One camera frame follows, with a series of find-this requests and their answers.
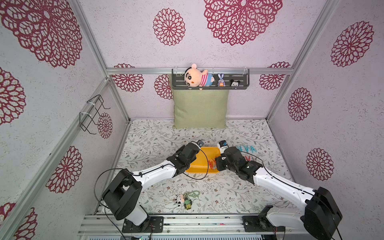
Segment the yellow plastic storage box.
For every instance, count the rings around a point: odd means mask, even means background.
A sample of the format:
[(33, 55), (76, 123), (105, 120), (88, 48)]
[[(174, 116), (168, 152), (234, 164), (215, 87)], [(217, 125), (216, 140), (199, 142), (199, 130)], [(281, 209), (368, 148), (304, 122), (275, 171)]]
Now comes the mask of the yellow plastic storage box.
[(221, 155), (219, 148), (217, 147), (202, 147), (202, 150), (197, 154), (196, 160), (194, 160), (190, 168), (186, 170), (189, 174), (217, 174), (219, 171), (209, 169), (209, 160), (215, 160)]

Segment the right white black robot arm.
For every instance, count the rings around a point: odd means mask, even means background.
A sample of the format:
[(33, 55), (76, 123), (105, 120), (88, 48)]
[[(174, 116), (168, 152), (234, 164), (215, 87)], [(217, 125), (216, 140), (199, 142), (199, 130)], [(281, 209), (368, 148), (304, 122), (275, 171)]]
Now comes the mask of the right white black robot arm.
[(219, 150), (218, 171), (234, 172), (240, 179), (271, 190), (297, 207), (296, 213), (267, 210), (266, 219), (272, 226), (304, 229), (317, 240), (331, 240), (340, 232), (338, 226), (343, 216), (329, 190), (315, 190), (285, 179), (264, 164), (247, 161), (236, 147), (223, 146)]

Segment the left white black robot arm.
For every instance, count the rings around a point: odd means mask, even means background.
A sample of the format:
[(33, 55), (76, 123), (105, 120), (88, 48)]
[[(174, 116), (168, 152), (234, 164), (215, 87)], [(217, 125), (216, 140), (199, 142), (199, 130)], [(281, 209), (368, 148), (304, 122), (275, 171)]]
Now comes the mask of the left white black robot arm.
[(192, 141), (180, 147), (162, 163), (146, 170), (120, 170), (104, 190), (102, 200), (117, 221), (128, 219), (135, 226), (143, 224), (149, 216), (138, 204), (141, 192), (163, 180), (185, 173), (203, 145), (202, 140)]

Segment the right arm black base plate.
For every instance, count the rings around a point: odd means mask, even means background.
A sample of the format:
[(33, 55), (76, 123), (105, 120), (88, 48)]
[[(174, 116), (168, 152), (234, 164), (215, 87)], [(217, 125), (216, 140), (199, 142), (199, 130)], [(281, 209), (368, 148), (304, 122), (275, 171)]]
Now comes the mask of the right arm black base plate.
[(273, 226), (265, 217), (259, 216), (242, 216), (243, 226), (245, 232), (255, 233), (255, 232), (285, 232), (285, 227), (275, 227)]

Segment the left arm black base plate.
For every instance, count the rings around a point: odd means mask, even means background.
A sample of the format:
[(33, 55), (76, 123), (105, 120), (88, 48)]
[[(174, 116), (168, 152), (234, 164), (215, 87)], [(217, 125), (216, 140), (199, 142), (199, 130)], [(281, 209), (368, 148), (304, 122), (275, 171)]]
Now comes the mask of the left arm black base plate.
[(122, 233), (162, 233), (164, 226), (164, 217), (149, 216), (143, 223), (136, 226), (132, 221), (128, 219), (124, 220)]

